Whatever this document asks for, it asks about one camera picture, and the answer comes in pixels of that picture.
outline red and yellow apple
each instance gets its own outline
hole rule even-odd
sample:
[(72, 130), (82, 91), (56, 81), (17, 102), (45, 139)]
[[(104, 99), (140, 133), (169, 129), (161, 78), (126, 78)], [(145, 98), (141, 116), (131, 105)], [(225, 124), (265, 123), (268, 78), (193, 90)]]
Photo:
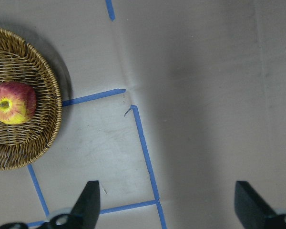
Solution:
[(0, 83), (0, 121), (17, 125), (29, 121), (35, 114), (36, 94), (24, 83)]

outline black robotic claw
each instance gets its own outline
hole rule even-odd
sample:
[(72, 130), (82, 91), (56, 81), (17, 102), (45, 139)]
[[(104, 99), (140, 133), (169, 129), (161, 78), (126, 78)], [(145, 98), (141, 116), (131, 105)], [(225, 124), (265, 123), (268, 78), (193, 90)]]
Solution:
[(236, 182), (234, 208), (245, 229), (286, 229), (286, 214), (276, 214), (246, 181)]
[[(70, 214), (61, 214), (43, 223), (38, 229), (94, 229), (100, 214), (100, 186), (89, 181)], [(8, 223), (0, 229), (28, 229), (24, 223)]]

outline blue painter's tape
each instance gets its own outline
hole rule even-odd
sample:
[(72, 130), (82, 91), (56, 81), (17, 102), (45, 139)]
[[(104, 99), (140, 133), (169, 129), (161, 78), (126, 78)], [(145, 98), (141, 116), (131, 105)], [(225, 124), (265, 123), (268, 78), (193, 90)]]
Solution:
[(114, 14), (114, 9), (113, 9), (113, 5), (112, 5), (111, 0), (106, 0), (106, 6), (107, 6), (109, 18), (110, 18), (110, 20), (113, 21), (115, 19), (115, 14)]
[(106, 214), (106, 213), (111, 213), (111, 212), (116, 212), (116, 211), (124, 211), (128, 209), (140, 208), (140, 207), (145, 207), (145, 206), (155, 205), (155, 204), (157, 204), (155, 200), (150, 200), (150, 201), (136, 203), (136, 204), (124, 205), (124, 206), (120, 206), (116, 208), (104, 209), (104, 210), (101, 210), (100, 214)]
[(32, 223), (27, 223), (28, 227), (38, 227), (40, 226), (41, 224), (43, 224), (44, 221), (36, 221), (36, 222), (32, 222)]
[(113, 89), (113, 90), (106, 91), (106, 92), (101, 92), (101, 93), (91, 94), (91, 95), (76, 98), (76, 99), (66, 100), (62, 102), (62, 106), (80, 104), (80, 103), (84, 103), (84, 102), (88, 102), (88, 101), (96, 100), (96, 99), (101, 99), (101, 98), (105, 98), (105, 97), (116, 95), (116, 94), (122, 94), (124, 92), (126, 92), (125, 89)]
[(149, 157), (147, 144), (146, 144), (146, 140), (145, 140), (145, 137), (144, 137), (144, 132), (143, 132), (143, 127), (142, 127), (142, 123), (141, 123), (141, 119), (140, 119), (140, 115), (139, 115), (139, 110), (138, 110), (138, 107), (135, 106), (135, 105), (131, 105), (130, 109), (133, 110), (133, 116), (134, 116), (134, 119), (135, 119), (135, 123), (137, 125), (138, 134), (139, 134), (139, 138), (140, 138), (140, 142), (141, 142), (141, 146), (142, 146), (142, 150), (143, 150), (143, 154), (144, 154), (147, 170), (149, 172), (149, 176), (150, 176), (150, 180), (151, 180), (151, 184), (152, 184), (152, 188), (153, 188), (153, 195), (154, 195), (154, 198), (155, 198), (155, 201), (156, 201), (156, 205), (157, 205), (157, 209), (158, 209), (158, 214), (159, 214), (161, 226), (162, 226), (162, 229), (166, 229), (167, 227), (166, 227), (165, 217), (164, 217), (163, 209), (162, 209), (162, 206), (161, 206), (161, 203), (160, 203), (160, 195), (159, 195), (159, 192), (158, 192), (156, 179), (155, 179), (155, 176), (154, 176), (154, 173), (153, 173), (153, 166), (152, 166), (152, 163), (151, 163), (151, 159)]
[(43, 194), (41, 192), (41, 188), (39, 186), (39, 183), (38, 183), (38, 180), (37, 180), (37, 177), (35, 175), (35, 172), (34, 172), (34, 169), (32, 167), (32, 165), (28, 165), (28, 169), (29, 169), (29, 172), (30, 172), (30, 175), (32, 177), (32, 181), (33, 181), (33, 184), (35, 186), (35, 189), (36, 189), (36, 192), (37, 192), (37, 195), (39, 197), (39, 200), (40, 200), (40, 203), (42, 205), (42, 208), (43, 208), (43, 211), (44, 211), (44, 214), (46, 216), (48, 216), (49, 214), (49, 209), (48, 209), (48, 206), (46, 204), (46, 201), (44, 200), (44, 197), (43, 197)]

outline brown woven basket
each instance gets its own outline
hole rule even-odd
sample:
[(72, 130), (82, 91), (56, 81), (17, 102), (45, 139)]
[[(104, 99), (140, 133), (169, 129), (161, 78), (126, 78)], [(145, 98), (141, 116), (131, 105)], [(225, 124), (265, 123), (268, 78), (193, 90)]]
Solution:
[(20, 168), (41, 157), (61, 124), (61, 94), (50, 66), (23, 38), (0, 28), (0, 83), (8, 81), (32, 86), (37, 107), (27, 123), (0, 122), (0, 170)]

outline blue tape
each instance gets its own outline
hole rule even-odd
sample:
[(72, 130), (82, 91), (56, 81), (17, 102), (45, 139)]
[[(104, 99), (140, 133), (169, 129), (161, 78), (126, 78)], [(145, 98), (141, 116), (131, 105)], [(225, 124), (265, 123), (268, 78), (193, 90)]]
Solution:
[(88, 101), (95, 100), (95, 99), (101, 99), (101, 98), (105, 98), (105, 97), (116, 95), (116, 94), (122, 94), (124, 92), (126, 92), (125, 89), (113, 89), (113, 90), (106, 91), (106, 92), (101, 92), (101, 93), (91, 94), (91, 95), (76, 98), (76, 99), (66, 100), (62, 102), (62, 106), (80, 104), (80, 103), (88, 102)]
[(29, 169), (29, 172), (30, 172), (30, 175), (32, 177), (32, 181), (33, 181), (33, 184), (35, 186), (35, 189), (36, 189), (36, 192), (37, 192), (37, 195), (39, 197), (39, 200), (40, 200), (40, 203), (42, 205), (42, 208), (43, 208), (43, 211), (44, 211), (44, 214), (46, 216), (49, 215), (49, 209), (48, 209), (48, 206), (46, 204), (46, 201), (44, 200), (44, 197), (43, 197), (43, 194), (41, 192), (41, 188), (39, 186), (39, 183), (38, 183), (38, 180), (37, 180), (37, 177), (35, 175), (35, 172), (34, 172), (34, 169), (32, 167), (32, 165), (28, 165), (28, 169)]
[(148, 173), (150, 176), (150, 180), (151, 180), (151, 184), (152, 184), (152, 188), (153, 188), (153, 195), (154, 195), (154, 198), (156, 201), (161, 226), (162, 226), (162, 229), (166, 229), (167, 227), (166, 227), (165, 217), (164, 217), (163, 209), (162, 209), (162, 206), (160, 203), (160, 195), (159, 195), (156, 179), (155, 179), (155, 176), (153, 173), (153, 166), (151, 163), (151, 159), (149, 157), (146, 140), (144, 137), (144, 132), (143, 132), (143, 127), (142, 127), (142, 123), (141, 123), (141, 119), (140, 119), (140, 115), (139, 115), (139, 110), (138, 110), (138, 107), (135, 105), (131, 105), (130, 109), (132, 109), (132, 111), (133, 111), (133, 116), (135, 119), (135, 123), (137, 125), (138, 134), (139, 134), (139, 138), (140, 138), (140, 142), (141, 142), (141, 146), (142, 146), (147, 170), (148, 170)]
[(111, 212), (116, 212), (116, 211), (124, 211), (128, 209), (140, 208), (140, 207), (145, 207), (145, 206), (155, 205), (155, 204), (157, 204), (155, 200), (150, 200), (150, 201), (136, 203), (136, 204), (124, 205), (124, 206), (120, 206), (116, 208), (104, 209), (104, 210), (101, 210), (100, 214), (106, 214), (106, 213), (111, 213)]
[(36, 221), (36, 222), (32, 222), (32, 223), (27, 223), (28, 227), (38, 227), (40, 226), (41, 224), (43, 224), (44, 221)]
[(114, 9), (113, 9), (113, 5), (112, 5), (111, 0), (106, 0), (106, 6), (107, 6), (109, 18), (110, 18), (110, 20), (113, 21), (115, 19), (115, 14), (114, 14)]

